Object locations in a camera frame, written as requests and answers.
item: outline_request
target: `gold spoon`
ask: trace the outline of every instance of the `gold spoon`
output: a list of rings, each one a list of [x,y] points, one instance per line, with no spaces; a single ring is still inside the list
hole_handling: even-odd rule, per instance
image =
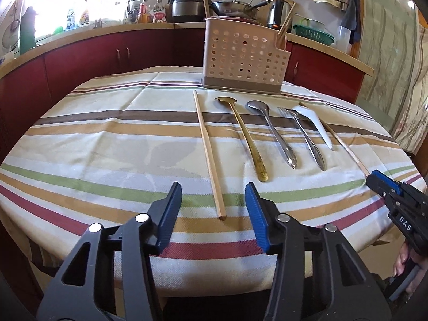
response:
[[[268,173],[266,172],[265,165],[263,164],[262,157],[260,157],[260,153],[257,150],[257,147],[254,144],[254,141],[247,130],[247,127],[245,126],[245,123],[243,122],[241,116],[239,115],[239,112],[236,110],[235,102],[237,102],[236,99],[233,99],[231,97],[216,97],[217,101],[220,102],[226,102],[230,105],[230,108],[233,111],[233,114],[235,115],[236,120],[239,123],[239,126],[242,130],[243,136],[245,137],[245,141],[247,142],[248,148],[251,153],[251,157],[253,158],[253,163],[255,167],[255,172],[257,174],[257,178],[261,182],[266,182],[268,178]]]

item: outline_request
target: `human hand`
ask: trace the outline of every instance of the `human hand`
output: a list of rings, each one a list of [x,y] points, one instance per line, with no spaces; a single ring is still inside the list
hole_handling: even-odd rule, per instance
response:
[[[406,288],[406,292],[412,295],[413,292],[417,289],[417,287],[421,283],[422,279],[425,276],[425,273],[428,270],[428,257],[422,257],[418,255],[413,249],[409,250],[409,246],[407,245],[407,243],[406,242],[403,243],[403,245],[401,246],[399,255],[397,256],[397,260],[395,261],[394,267],[392,268],[392,274],[394,277],[403,274],[404,266],[407,260],[409,259],[409,257],[421,267],[416,277]]]

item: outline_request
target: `wooden countertop edge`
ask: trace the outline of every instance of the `wooden countertop edge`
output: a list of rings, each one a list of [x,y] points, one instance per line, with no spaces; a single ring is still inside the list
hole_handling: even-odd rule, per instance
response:
[[[46,44],[42,44],[41,46],[37,46],[35,49],[31,49],[27,53],[20,55],[14,60],[6,63],[3,66],[0,66],[0,79],[6,76],[9,72],[12,72],[16,68],[21,65],[29,62],[30,60],[43,55],[44,53],[50,52],[56,48],[66,46],[68,44],[72,44],[74,42],[86,40],[88,38],[114,34],[117,32],[127,32],[133,30],[148,30],[148,29],[204,29],[205,22],[199,23],[178,23],[178,24],[170,24],[170,23],[158,23],[158,24],[131,24],[131,25],[115,25],[108,26],[100,29],[92,29],[82,32],[76,32],[74,34],[66,35],[64,37],[58,38]],[[342,62],[345,62],[354,68],[364,72],[369,76],[374,76],[375,71],[367,66],[366,64],[360,62],[358,59],[351,57],[343,52],[340,52],[334,48],[328,47],[324,44],[321,44],[316,41],[309,40],[307,38],[297,36],[294,34],[286,34],[287,40],[296,44],[300,44],[302,46],[315,49],[324,54],[330,55]]]

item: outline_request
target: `cabinet handle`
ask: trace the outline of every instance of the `cabinet handle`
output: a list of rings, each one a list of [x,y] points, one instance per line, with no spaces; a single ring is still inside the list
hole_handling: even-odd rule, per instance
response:
[[[294,71],[293,71],[293,74],[294,74],[294,76],[293,76],[293,81],[294,81],[294,79],[295,79],[295,77],[296,77],[296,75],[297,75],[297,72],[299,71],[299,62],[297,62],[296,63],[296,66],[295,66],[295,69],[294,69]]]

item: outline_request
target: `patterned curtain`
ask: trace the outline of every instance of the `patterned curtain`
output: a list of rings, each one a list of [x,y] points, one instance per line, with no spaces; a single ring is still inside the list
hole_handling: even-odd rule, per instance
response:
[[[411,0],[365,0],[359,60],[375,76],[365,77],[357,105],[390,133],[412,88],[416,25]]]
[[[428,30],[419,26],[415,84],[407,94],[392,136],[402,149],[416,154],[428,133]]]

